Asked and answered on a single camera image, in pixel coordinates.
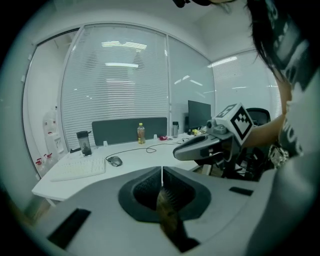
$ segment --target red object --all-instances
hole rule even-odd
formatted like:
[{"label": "red object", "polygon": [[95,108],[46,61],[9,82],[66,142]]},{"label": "red object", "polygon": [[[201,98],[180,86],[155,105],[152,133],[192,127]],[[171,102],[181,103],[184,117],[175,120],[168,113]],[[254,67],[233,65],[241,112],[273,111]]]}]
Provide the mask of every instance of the red object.
[{"label": "red object", "polygon": [[51,158],[52,157],[52,153],[50,153],[50,154],[44,154],[43,155],[45,158]]},{"label": "red object", "polygon": [[41,165],[42,164],[42,159],[41,158],[38,158],[35,162],[37,165]]},{"label": "red object", "polygon": [[165,141],[166,139],[168,139],[167,136],[159,136],[159,140],[160,140],[160,141]]}]

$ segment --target water bottle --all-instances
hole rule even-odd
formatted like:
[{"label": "water bottle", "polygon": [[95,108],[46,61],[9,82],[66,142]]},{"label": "water bottle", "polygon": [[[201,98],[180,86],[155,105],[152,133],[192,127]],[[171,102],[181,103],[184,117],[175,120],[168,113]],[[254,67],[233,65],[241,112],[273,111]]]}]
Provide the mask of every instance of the water bottle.
[{"label": "water bottle", "polygon": [[143,127],[143,123],[139,123],[138,127],[138,143],[139,144],[144,144],[146,143],[146,138],[145,138],[145,128]]},{"label": "water bottle", "polygon": [[89,133],[91,131],[83,130],[76,133],[76,136],[79,140],[79,145],[82,151],[82,154],[86,157],[92,155],[90,142],[89,142]]},{"label": "water bottle", "polygon": [[172,137],[178,138],[179,123],[172,122]]},{"label": "water bottle", "polygon": [[57,161],[53,158],[52,153],[45,154],[44,157],[46,158],[45,165],[47,169],[50,170],[52,167],[54,167]]},{"label": "water bottle", "polygon": [[37,169],[40,177],[42,178],[48,172],[48,168],[43,164],[41,158],[38,158],[36,160],[35,164],[36,164],[36,169]]}]

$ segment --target mouse cable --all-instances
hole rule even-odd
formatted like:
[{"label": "mouse cable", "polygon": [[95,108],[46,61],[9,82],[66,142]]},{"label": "mouse cable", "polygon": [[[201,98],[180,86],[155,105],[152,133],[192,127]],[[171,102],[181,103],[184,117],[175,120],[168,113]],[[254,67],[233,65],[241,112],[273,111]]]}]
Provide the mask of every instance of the mouse cable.
[{"label": "mouse cable", "polygon": [[180,143],[162,143],[162,144],[156,144],[156,145],[152,145],[152,146],[148,146],[148,147],[129,149],[129,150],[125,150],[125,151],[121,151],[121,152],[110,154],[110,155],[105,157],[105,160],[108,161],[107,158],[109,158],[109,157],[111,157],[113,155],[117,155],[117,154],[124,153],[124,152],[129,152],[129,151],[134,151],[134,150],[145,150],[148,154],[151,154],[151,153],[157,152],[157,150],[152,148],[152,147],[160,146],[160,145],[178,145],[178,144],[180,144]]}]

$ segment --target plastic bottle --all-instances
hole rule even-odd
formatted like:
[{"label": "plastic bottle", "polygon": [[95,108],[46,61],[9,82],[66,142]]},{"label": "plastic bottle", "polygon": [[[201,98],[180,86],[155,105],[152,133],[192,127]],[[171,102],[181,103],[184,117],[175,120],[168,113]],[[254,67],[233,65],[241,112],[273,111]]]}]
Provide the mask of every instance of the plastic bottle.
[{"label": "plastic bottle", "polygon": [[43,176],[45,176],[45,174],[48,172],[48,168],[45,166],[45,164],[42,162],[41,158],[38,158],[35,162],[36,164],[36,169],[40,175],[40,177],[42,178]]},{"label": "plastic bottle", "polygon": [[146,143],[145,128],[143,127],[142,122],[139,123],[139,127],[138,127],[138,143],[139,144]]},{"label": "plastic bottle", "polygon": [[50,170],[56,164],[57,161],[53,158],[52,153],[45,154],[44,157],[46,158],[45,165],[47,169]]}]

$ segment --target person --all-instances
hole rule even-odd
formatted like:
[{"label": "person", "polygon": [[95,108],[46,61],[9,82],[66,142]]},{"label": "person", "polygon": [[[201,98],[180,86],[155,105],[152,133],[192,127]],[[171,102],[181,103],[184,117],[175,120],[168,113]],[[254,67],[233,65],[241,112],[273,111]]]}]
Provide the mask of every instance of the person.
[{"label": "person", "polygon": [[[208,6],[235,0],[193,1]],[[319,39],[311,29],[313,22],[304,16],[307,13],[312,17],[312,12],[319,9],[288,0],[247,0],[246,6],[251,14],[252,39],[257,53],[278,84],[282,113],[271,122],[254,127],[243,147],[272,145],[268,156],[274,167],[279,168],[291,157],[319,150],[316,133],[319,119],[307,111],[311,103],[315,103],[308,102],[310,94],[319,93]],[[291,109],[299,115],[289,114]],[[314,125],[306,125],[303,120]]]}]

